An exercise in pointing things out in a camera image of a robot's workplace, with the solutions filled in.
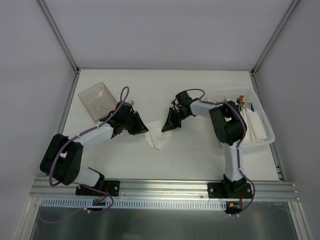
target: white plastic basket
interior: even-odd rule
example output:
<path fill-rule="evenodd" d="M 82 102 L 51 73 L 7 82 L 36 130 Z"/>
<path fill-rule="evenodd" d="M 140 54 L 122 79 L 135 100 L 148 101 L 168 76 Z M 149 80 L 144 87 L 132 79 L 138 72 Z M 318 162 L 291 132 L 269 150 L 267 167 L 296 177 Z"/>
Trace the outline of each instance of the white plastic basket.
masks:
<path fill-rule="evenodd" d="M 269 123 L 269 120 L 266 116 L 266 113 L 258 99 L 258 96 L 256 95 L 255 91 L 252 88 L 239 86 L 239 87 L 224 87 L 224 88 L 218 88 L 214 91 L 210 91 L 206 93 L 206 96 L 209 101 L 219 101 L 223 102 L 224 99 L 230 99 L 237 102 L 237 99 L 239 96 L 245 96 L 245 106 L 247 103 L 251 103 L 253 106 L 254 111 L 258 114 L 261 123 L 263 125 L 264 131 L 266 133 L 266 139 L 263 142 L 252 142 L 252 143 L 244 143 L 242 145 L 243 148 L 248 147 L 257 147 L 257 146 L 263 146 L 266 144 L 271 144 L 275 141 L 275 134 L 271 128 L 271 125 Z"/>

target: perforated metal strip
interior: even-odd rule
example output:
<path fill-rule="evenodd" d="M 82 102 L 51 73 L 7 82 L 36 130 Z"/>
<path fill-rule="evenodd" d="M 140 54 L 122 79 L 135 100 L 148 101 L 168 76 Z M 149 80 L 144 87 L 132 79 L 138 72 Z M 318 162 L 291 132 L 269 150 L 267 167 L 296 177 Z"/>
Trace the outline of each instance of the perforated metal strip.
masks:
<path fill-rule="evenodd" d="M 43 197 L 43 207 L 65 208 L 101 208 L 93 206 L 94 198 L 66 198 L 66 197 Z M 112 208 L 115 209 L 186 209 L 186 210 L 226 210 L 226 202 L 218 200 L 183 201 L 183 200 L 143 200 L 143 199 L 115 199 Z"/>

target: black mounting plate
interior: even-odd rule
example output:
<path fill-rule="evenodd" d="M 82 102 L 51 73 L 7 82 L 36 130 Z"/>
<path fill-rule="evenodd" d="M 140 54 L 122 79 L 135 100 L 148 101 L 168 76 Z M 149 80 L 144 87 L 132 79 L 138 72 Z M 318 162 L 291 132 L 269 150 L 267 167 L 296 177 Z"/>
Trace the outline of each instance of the black mounting plate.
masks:
<path fill-rule="evenodd" d="M 227 191 L 215 191 L 218 187 L 221 187 L 222 182 L 209 182 L 207 184 L 208 196 L 210 199 L 240 199 L 241 193 L 243 199 L 252 199 L 252 189 L 250 183 L 246 183 L 243 187 L 240 187 L 232 196 Z"/>
<path fill-rule="evenodd" d="M 112 180 L 104 180 L 103 182 L 103 190 L 106 191 L 107 194 L 110 194 L 112 197 L 118 197 L 119 196 L 119 190 L 120 190 L 120 181 L 112 181 Z M 77 196 L 102 196 L 101 193 L 92 191 L 86 187 L 80 187 L 76 188 L 75 195 Z"/>

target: gray wall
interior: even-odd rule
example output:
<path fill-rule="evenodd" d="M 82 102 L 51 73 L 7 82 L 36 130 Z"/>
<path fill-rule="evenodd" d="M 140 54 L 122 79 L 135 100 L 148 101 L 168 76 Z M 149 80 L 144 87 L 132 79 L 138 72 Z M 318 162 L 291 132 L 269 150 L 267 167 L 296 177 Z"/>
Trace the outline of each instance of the gray wall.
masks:
<path fill-rule="evenodd" d="M 74 73 L 35 0 L 0 1 L 0 235 L 13 239 Z"/>
<path fill-rule="evenodd" d="M 251 70 L 292 0 L 46 0 L 79 67 Z"/>
<path fill-rule="evenodd" d="M 320 2 L 302 0 L 257 74 L 287 180 L 320 239 Z"/>

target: gray floor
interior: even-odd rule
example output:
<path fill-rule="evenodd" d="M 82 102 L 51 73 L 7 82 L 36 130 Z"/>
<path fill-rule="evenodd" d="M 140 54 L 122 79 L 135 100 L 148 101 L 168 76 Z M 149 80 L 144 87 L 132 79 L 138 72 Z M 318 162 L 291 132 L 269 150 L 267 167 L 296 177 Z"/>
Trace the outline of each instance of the gray floor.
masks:
<path fill-rule="evenodd" d="M 60 220 L 75 208 L 42 207 L 47 221 Z M 226 217 L 221 211 L 110 209 L 76 213 L 58 224 L 37 220 L 32 240 L 297 240 L 287 203 L 254 202 Z"/>

